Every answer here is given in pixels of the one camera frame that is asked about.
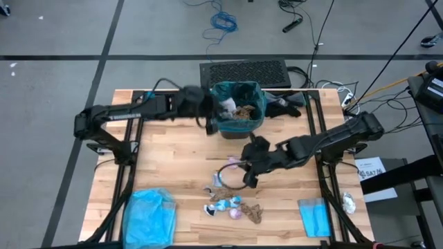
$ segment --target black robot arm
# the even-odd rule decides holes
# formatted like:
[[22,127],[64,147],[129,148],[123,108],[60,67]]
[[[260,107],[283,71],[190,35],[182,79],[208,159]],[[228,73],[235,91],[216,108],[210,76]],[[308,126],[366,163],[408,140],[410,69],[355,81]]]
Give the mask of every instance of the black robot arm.
[[134,163],[135,146],[129,141],[120,141],[102,128],[105,122],[144,118],[148,120],[167,120],[175,118],[206,118],[206,133],[217,132],[211,120],[217,115],[218,101],[206,89],[198,86],[185,86],[166,98],[158,95],[141,103],[118,105],[95,105],[76,115],[74,136],[81,140],[94,140],[97,144],[87,146],[100,153],[110,150],[114,153],[116,164],[130,165]]
[[261,136],[251,134],[251,142],[244,146],[240,165],[246,173],[246,186],[257,187],[257,176],[275,169],[301,167],[317,152],[321,160],[334,162],[343,157],[346,149],[361,141],[378,140],[384,133],[383,127],[374,114],[363,112],[345,124],[329,129],[315,136],[299,136],[276,144],[276,150],[269,151],[270,143]]

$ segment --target blue cable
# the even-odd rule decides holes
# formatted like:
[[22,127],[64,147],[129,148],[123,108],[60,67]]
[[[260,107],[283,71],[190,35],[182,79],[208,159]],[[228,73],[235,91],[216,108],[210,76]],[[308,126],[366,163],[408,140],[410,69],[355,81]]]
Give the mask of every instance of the blue cable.
[[[210,1],[204,1],[202,3],[197,3],[197,4],[186,3],[184,0],[183,0],[183,2],[187,6],[192,6],[192,7],[201,6],[205,3],[210,3],[211,6],[217,11],[217,13],[210,18],[210,24],[213,26],[213,28],[205,29],[201,34],[201,36],[204,39],[208,39],[213,42],[206,47],[206,57],[208,58],[208,60],[210,62],[213,62],[209,58],[208,49],[213,45],[219,45],[222,42],[223,38],[228,33],[232,33],[232,32],[235,32],[238,30],[237,18],[235,18],[233,15],[230,15],[227,12],[224,12],[222,10],[222,0],[210,0]],[[221,31],[223,31],[223,33],[221,34],[220,37],[209,37],[206,34],[206,32],[209,30],[221,30]]]

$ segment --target gray floor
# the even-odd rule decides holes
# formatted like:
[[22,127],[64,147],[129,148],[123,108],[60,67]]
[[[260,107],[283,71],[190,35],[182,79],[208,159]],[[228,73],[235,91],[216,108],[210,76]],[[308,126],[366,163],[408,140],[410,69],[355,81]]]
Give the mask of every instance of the gray floor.
[[[117,0],[7,1],[12,9],[0,18],[0,55],[100,55]],[[189,0],[190,3],[201,1]],[[318,35],[329,1],[309,0],[302,7],[310,14]],[[389,55],[426,11],[424,0],[336,0],[324,29],[319,55]],[[437,4],[443,11],[443,2]],[[311,54],[309,20],[290,33],[282,27],[291,21],[274,0],[225,0],[224,10],[237,17],[239,30],[229,34],[213,54]],[[209,28],[210,6],[191,8],[181,0],[126,0],[110,55],[203,55],[208,41],[201,31]],[[434,48],[419,47],[421,38],[440,29],[427,16],[400,50],[402,55],[443,54],[443,42]],[[62,181],[74,138],[73,117],[84,108],[98,61],[0,62],[0,247],[40,247]],[[150,88],[160,77],[181,85],[199,84],[199,63],[207,61],[108,61],[96,104],[109,104],[115,89]],[[309,61],[288,60],[287,65],[306,68]],[[360,81],[357,96],[373,81],[386,61],[316,60],[313,81]],[[374,89],[424,70],[424,60],[393,61]],[[291,75],[293,87],[302,79]],[[383,92],[396,93],[405,85]],[[413,103],[404,101],[407,106]],[[363,110],[371,111],[375,104]],[[385,129],[403,118],[402,111],[381,108],[376,112]],[[414,120],[417,112],[409,112]],[[384,136],[370,143],[360,156],[415,160],[431,153],[422,127]],[[66,205],[53,245],[78,239],[96,155],[82,147]],[[435,234],[442,228],[435,208],[426,205]],[[371,212],[378,241],[388,242],[419,234],[415,218]],[[440,247],[443,238],[434,236]],[[407,246],[413,238],[396,243]]]

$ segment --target teal trash bin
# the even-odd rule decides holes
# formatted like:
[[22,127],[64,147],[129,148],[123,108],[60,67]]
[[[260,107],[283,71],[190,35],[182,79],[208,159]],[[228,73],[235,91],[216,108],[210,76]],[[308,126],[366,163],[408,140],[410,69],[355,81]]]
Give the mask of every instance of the teal trash bin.
[[224,138],[248,138],[252,131],[262,125],[266,111],[266,98],[257,82],[219,82],[214,85],[212,94],[220,102],[232,98],[237,107],[250,105],[255,108],[251,112],[250,120],[233,120],[217,116],[216,123]]

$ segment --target wooden table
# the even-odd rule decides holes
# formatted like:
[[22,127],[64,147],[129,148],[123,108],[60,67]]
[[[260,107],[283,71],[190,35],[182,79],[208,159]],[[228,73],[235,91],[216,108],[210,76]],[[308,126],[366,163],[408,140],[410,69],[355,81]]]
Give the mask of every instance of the wooden table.
[[[133,90],[116,90],[112,104],[131,101]],[[338,94],[334,89],[321,89],[320,98],[328,129],[343,124]],[[301,117],[280,116],[266,119],[256,130],[271,143],[293,136],[309,134],[306,110]],[[107,131],[123,139],[126,121],[107,123]],[[316,130],[320,131],[316,120]],[[239,156],[243,140],[226,140],[220,134],[207,136],[198,128],[195,120],[145,122],[137,162],[134,190],[164,187],[177,202],[177,226],[174,235],[176,245],[319,245],[327,238],[307,238],[303,228],[297,200],[321,197],[316,164],[311,159],[304,167],[279,169],[261,175],[256,189],[247,188],[239,194],[249,205],[256,203],[264,208],[262,222],[255,225],[243,216],[232,220],[227,213],[208,216],[203,205],[209,204],[203,191],[211,185],[212,175],[227,162],[227,157]],[[98,162],[112,155],[100,156]],[[345,161],[354,163],[350,155]],[[80,240],[88,238],[100,225],[111,207],[112,194],[118,167],[113,163],[101,165],[94,176],[89,202],[84,216]],[[373,240],[368,212],[356,169],[339,164],[336,168],[340,191],[349,192],[356,201],[356,212],[350,218],[362,233]],[[338,217],[331,207],[337,240],[341,240]],[[121,215],[116,219],[120,224]],[[114,230],[117,238],[119,225]]]

